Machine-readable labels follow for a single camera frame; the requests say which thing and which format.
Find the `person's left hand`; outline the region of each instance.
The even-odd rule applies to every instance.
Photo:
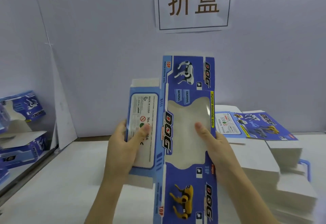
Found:
[[[126,180],[135,162],[139,145],[144,142],[150,129],[149,124],[143,125],[130,141],[125,142],[126,121],[118,124],[108,142],[103,180]]]

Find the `chinese characters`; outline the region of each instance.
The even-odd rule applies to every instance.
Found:
[[[169,3],[169,6],[172,6],[172,12],[170,13],[170,16],[175,14],[175,4],[177,2],[179,2],[178,3],[179,7],[176,15],[180,14],[182,8],[182,0],[172,0],[172,2]],[[185,3],[185,15],[188,15],[188,0],[185,0],[184,3]],[[198,11],[196,11],[195,14],[219,12],[219,9],[217,8],[218,5],[216,3],[216,0],[201,0],[200,3],[201,4],[198,5]]]

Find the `gray wall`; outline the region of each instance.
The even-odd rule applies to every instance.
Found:
[[[78,136],[111,134],[131,80],[160,76],[174,50],[214,53],[216,103],[325,129],[326,0],[234,0],[232,29],[191,34],[157,33],[153,0],[40,4]]]
[[[34,90],[47,115],[31,122],[53,131],[55,110],[49,46],[36,0],[0,0],[0,97]]]

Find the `sign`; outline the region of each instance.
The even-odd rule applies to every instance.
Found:
[[[159,32],[199,32],[230,27],[231,0],[155,0]]]

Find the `black border of sign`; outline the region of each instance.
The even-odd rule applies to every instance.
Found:
[[[208,26],[208,27],[183,27],[183,28],[167,28],[167,29],[161,29],[161,20],[160,20],[160,0],[157,0],[158,2],[158,25],[160,31],[162,30],[178,30],[178,29],[190,29],[190,28],[208,28],[208,27],[227,27],[229,25],[229,15],[230,15],[230,5],[231,5],[231,0],[229,0],[229,11],[228,11],[228,21],[226,26]]]

